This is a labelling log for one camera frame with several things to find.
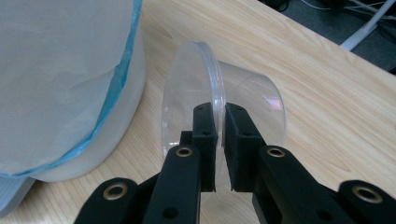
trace blue stripe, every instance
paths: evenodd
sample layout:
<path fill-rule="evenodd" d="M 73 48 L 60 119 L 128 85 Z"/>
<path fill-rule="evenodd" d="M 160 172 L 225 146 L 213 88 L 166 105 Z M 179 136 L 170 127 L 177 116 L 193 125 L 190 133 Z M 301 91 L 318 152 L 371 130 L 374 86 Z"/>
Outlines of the blue stripe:
<path fill-rule="evenodd" d="M 129 64 L 131 62 L 132 54 L 134 52 L 134 38 L 136 36 L 141 8 L 142 8 L 142 0 L 134 0 L 131 31 L 128 35 L 128 39 L 125 45 L 124 52 L 122 54 L 121 61 L 115 68 L 114 76 L 110 81 L 105 102 L 103 103 L 102 109 L 99 113 L 99 117 L 96 121 L 95 127 L 92 130 L 92 132 L 85 139 L 81 140 L 78 144 L 76 144 L 64 155 L 62 155 L 62 157 L 59 158 L 57 161 L 39 165 L 35 168 L 29 169 L 27 171 L 19 172 L 13 175 L 0 174 L 0 177 L 10 178 L 10 177 L 26 177 L 30 175 L 38 175 L 43 173 L 44 171 L 47 171 L 48 169 L 52 169 L 61 164 L 64 164 L 67 161 L 72 160 L 73 158 L 81 154 L 85 149 L 87 149 L 87 147 L 96 137 L 96 135 L 102 129 L 105 120 L 113 110 L 114 106 L 116 105 L 116 102 L 119 100 L 121 91 L 125 85 L 126 79 L 128 77 Z"/>

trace screw hole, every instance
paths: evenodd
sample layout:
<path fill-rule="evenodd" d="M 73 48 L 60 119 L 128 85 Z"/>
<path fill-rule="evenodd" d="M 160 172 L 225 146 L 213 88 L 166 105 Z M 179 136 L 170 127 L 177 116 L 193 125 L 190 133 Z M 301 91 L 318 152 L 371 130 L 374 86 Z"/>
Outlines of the screw hole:
<path fill-rule="evenodd" d="M 382 203 L 382 197 L 377 192 L 372 189 L 363 187 L 363 186 L 355 186 L 352 188 L 352 192 L 361 200 L 366 201 L 367 203 Z"/>
<path fill-rule="evenodd" d="M 192 150 L 186 147 L 183 148 L 179 148 L 178 150 L 176 150 L 176 154 L 179 157 L 189 157 L 190 155 L 192 155 Z"/>
<path fill-rule="evenodd" d="M 285 152 L 283 152 L 282 150 L 280 150 L 278 148 L 270 148 L 267 150 L 267 153 L 272 157 L 284 157 L 285 156 Z"/>
<path fill-rule="evenodd" d="M 168 219 L 174 219 L 177 217 L 178 211 L 174 207 L 167 207 L 165 210 L 163 210 L 163 217 L 168 218 Z"/>
<path fill-rule="evenodd" d="M 325 221 L 332 221 L 332 214 L 330 214 L 326 210 L 323 210 L 323 209 L 317 210 L 317 216 Z"/>
<path fill-rule="evenodd" d="M 122 198 L 128 191 L 128 186 L 125 183 L 119 182 L 110 185 L 103 192 L 103 197 L 106 200 L 114 201 Z"/>

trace wood grain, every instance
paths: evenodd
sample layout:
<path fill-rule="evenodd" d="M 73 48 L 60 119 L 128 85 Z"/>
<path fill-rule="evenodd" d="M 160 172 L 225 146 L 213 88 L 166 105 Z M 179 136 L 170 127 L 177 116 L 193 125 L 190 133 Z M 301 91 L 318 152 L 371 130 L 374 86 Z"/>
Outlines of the wood grain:
<path fill-rule="evenodd" d="M 321 184 L 348 179 L 396 197 L 396 78 L 252 0 L 145 0 L 148 80 L 130 128 L 111 156 L 80 178 L 37 182 L 0 223 L 71 223 L 92 191 L 115 176 L 140 183 L 158 173 L 163 86 L 175 52 L 205 41 L 217 57 L 271 78 L 288 117 L 288 148 Z M 201 223 L 257 223 L 249 194 L 223 186 Z"/>

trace transparent plastic cup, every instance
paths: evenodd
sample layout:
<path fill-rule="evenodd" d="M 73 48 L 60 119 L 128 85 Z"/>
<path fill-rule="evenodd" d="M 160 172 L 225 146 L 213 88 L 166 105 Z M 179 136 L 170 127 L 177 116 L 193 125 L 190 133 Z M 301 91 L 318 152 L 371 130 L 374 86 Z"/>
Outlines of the transparent plastic cup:
<path fill-rule="evenodd" d="M 204 42 L 189 41 L 178 50 L 163 93 L 163 154 L 192 130 L 192 110 L 210 102 L 219 141 L 216 186 L 229 183 L 222 128 L 226 103 L 244 107 L 267 145 L 282 146 L 286 136 L 283 101 L 270 78 L 216 60 Z"/>

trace black metal bracket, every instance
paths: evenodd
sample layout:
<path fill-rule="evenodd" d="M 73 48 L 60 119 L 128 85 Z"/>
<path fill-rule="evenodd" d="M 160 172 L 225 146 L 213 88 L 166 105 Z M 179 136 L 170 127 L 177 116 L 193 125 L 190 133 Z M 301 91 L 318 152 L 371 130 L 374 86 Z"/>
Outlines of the black metal bracket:
<path fill-rule="evenodd" d="M 193 110 L 192 131 L 161 172 L 137 185 L 114 178 L 83 205 L 76 223 L 199 223 L 200 193 L 215 191 L 218 140 L 211 104 Z M 396 223 L 396 201 L 359 180 L 320 185 L 285 148 L 267 146 L 245 108 L 225 106 L 224 152 L 232 189 L 251 192 L 260 223 Z"/>

